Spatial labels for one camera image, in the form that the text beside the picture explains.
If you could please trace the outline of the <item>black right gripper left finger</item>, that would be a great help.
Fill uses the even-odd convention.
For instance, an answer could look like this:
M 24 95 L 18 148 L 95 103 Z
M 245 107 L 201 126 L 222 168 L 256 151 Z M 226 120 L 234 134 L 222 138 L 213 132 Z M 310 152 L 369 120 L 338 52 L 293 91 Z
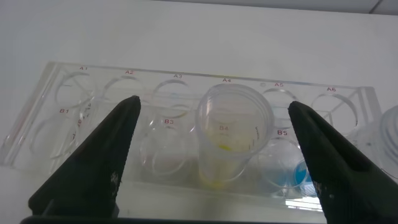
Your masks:
M 122 100 L 31 196 L 33 215 L 110 218 L 141 111 Z

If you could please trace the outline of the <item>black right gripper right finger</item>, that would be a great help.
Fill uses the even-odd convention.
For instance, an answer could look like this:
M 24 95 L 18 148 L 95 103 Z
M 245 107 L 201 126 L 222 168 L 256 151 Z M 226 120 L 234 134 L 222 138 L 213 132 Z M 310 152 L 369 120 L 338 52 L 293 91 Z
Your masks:
M 397 184 L 311 107 L 288 112 L 328 223 L 397 223 Z

